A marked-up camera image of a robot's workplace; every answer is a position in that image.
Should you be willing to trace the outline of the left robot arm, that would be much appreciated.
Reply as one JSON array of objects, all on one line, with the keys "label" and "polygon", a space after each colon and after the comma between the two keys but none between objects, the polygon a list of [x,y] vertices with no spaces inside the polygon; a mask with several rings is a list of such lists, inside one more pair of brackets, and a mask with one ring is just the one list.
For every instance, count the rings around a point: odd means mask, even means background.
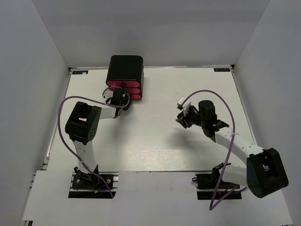
[{"label": "left robot arm", "polygon": [[101,119],[114,119],[122,110],[127,110],[131,98],[125,89],[120,87],[108,88],[112,96],[106,99],[102,106],[91,106],[78,101],[65,125],[65,132],[72,140],[76,155],[80,157],[79,165],[74,169],[75,173],[83,179],[90,188],[99,184],[98,165],[94,159],[93,142],[96,136],[98,123]]}]

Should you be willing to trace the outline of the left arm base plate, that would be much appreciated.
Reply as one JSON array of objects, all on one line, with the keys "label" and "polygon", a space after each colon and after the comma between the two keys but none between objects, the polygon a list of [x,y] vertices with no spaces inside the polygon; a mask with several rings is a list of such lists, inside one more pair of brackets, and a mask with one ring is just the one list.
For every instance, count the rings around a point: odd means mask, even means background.
[{"label": "left arm base plate", "polygon": [[[119,173],[100,172],[99,175],[106,181],[114,197],[118,188]],[[97,178],[96,182],[85,181],[73,172],[68,198],[111,199],[112,197],[102,180]]]}]

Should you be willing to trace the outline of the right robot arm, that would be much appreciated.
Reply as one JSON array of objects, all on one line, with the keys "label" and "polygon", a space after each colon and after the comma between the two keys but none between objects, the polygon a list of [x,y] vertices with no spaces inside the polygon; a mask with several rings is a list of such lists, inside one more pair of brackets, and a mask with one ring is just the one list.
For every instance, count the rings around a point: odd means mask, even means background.
[{"label": "right robot arm", "polygon": [[264,149],[234,134],[228,124],[217,118],[212,101],[200,101],[196,108],[184,100],[181,97],[177,103],[181,112],[176,121],[184,128],[200,126],[206,137],[225,148],[231,148],[231,152],[245,164],[240,167],[228,163],[222,170],[224,166],[221,163],[213,167],[211,174],[197,174],[192,181],[197,183],[199,190],[213,189],[215,186],[225,190],[244,186],[256,197],[263,198],[289,185],[276,149]]}]

